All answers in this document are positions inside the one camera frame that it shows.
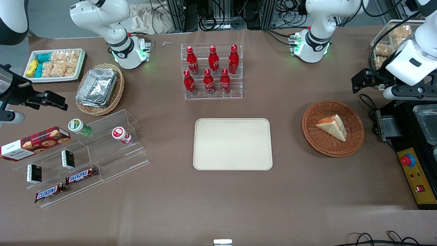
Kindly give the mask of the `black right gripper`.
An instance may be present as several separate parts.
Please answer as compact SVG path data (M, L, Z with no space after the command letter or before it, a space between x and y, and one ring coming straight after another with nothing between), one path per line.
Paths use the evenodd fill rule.
M1 102L19 105L27 101L27 107L34 110L39 110L41 106L58 108L63 111L68 110L68 104L64 104L66 100L64 97L48 90L36 94L31 81L12 72L10 67L10 65L0 66ZM30 99L35 95L39 101Z

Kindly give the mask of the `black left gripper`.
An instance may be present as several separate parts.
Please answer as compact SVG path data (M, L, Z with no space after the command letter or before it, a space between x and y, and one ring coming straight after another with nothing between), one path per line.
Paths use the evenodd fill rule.
M352 92L358 93L366 87L371 87L379 91L384 91L389 87L397 85L397 79L385 69L370 70L369 68L360 71L361 77L352 78Z

